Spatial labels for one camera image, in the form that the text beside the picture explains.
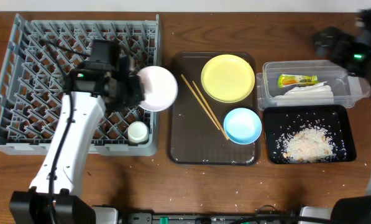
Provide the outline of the white pink shallow bowl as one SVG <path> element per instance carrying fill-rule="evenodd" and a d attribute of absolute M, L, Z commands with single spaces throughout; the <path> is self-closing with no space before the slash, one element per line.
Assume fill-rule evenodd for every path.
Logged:
<path fill-rule="evenodd" d="M 144 101 L 139 106 L 147 111 L 159 112 L 168 109 L 178 94 L 178 84 L 166 68 L 149 66 L 137 75 L 144 86 Z"/>

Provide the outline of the white paper cup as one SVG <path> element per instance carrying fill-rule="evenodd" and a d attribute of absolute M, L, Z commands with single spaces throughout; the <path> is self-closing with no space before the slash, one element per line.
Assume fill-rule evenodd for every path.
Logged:
<path fill-rule="evenodd" d="M 133 122 L 127 130 L 131 144 L 145 144 L 149 141 L 149 127 L 140 121 Z"/>

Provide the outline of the wooden chopstick short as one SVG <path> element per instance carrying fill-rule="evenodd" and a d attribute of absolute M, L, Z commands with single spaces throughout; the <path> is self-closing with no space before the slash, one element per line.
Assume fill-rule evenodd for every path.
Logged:
<path fill-rule="evenodd" d="M 213 117 L 211 116 L 211 114 L 209 113 L 208 109 L 205 107 L 204 103 L 201 101 L 201 99 L 199 98 L 199 96 L 196 94 L 196 92 L 194 91 L 194 89 L 191 87 L 191 85 L 188 82 L 188 80 L 185 78 L 185 76 L 183 74 L 181 74 L 180 76 L 182 77 L 183 81 L 185 82 L 185 84 L 187 85 L 187 87 L 190 89 L 190 91 L 192 92 L 193 96 L 196 98 L 196 100 L 198 101 L 198 103 L 201 105 L 201 107 L 204 110 L 204 112 L 207 114 L 207 116 L 213 122 L 213 124 L 215 125 L 215 127 L 217 129 L 219 129 L 219 126 L 217 125 L 217 123 L 215 122 L 215 120 L 213 119 Z"/>

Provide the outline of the yellow round plate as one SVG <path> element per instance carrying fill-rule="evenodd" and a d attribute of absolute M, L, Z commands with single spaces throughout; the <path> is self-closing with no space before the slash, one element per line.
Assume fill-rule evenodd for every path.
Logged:
<path fill-rule="evenodd" d="M 214 100 L 236 103 L 251 94 L 255 85 L 255 73 L 251 65 L 239 56 L 218 55 L 204 65 L 201 84 Z"/>

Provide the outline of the light blue bowl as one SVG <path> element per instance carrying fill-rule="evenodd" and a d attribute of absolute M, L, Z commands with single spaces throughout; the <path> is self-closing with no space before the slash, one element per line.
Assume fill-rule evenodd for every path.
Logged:
<path fill-rule="evenodd" d="M 247 145 L 259 139 L 262 122 L 256 112 L 248 108 L 236 108 L 225 116 L 223 128 L 232 142 Z"/>

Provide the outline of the wooden chopstick long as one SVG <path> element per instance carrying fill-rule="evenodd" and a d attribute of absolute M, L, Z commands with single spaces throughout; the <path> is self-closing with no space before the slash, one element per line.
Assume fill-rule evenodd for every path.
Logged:
<path fill-rule="evenodd" d="M 197 95 L 199 96 L 199 98 L 201 99 L 201 101 L 204 103 L 205 107 L 208 109 L 209 113 L 211 114 L 211 116 L 213 117 L 213 119 L 215 120 L 215 122 L 217 123 L 217 125 L 219 126 L 219 130 L 222 132 L 223 136 L 225 137 L 226 140 L 229 139 L 229 137 L 227 136 L 227 134 L 225 133 L 223 127 L 221 126 L 219 120 L 217 119 L 216 115 L 214 114 L 213 110 L 211 109 L 211 107 L 209 106 L 207 100 L 205 99 L 205 97 L 203 96 L 203 94 L 201 93 L 201 91 L 199 90 L 197 84 L 192 81 L 192 84 L 197 92 Z"/>

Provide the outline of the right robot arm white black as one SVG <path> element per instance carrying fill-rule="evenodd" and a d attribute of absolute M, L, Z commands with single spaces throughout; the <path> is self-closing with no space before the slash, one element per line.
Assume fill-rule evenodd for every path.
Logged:
<path fill-rule="evenodd" d="M 327 27 L 312 36 L 318 55 L 328 56 L 353 77 L 361 77 L 371 87 L 371 8 L 363 9 L 356 19 L 359 34 L 350 35 Z M 371 223 L 371 176 L 363 197 L 343 198 L 336 202 L 330 220 L 333 223 Z"/>

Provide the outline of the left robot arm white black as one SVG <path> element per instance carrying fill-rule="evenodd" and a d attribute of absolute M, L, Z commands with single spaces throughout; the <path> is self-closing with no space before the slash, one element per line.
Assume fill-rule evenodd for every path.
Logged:
<path fill-rule="evenodd" d="M 144 101 L 134 61 L 117 43 L 94 40 L 91 53 L 63 74 L 64 96 L 48 153 L 27 191 L 15 191 L 9 209 L 16 223 L 117 223 L 118 211 L 81 199 L 85 162 L 106 112 Z"/>

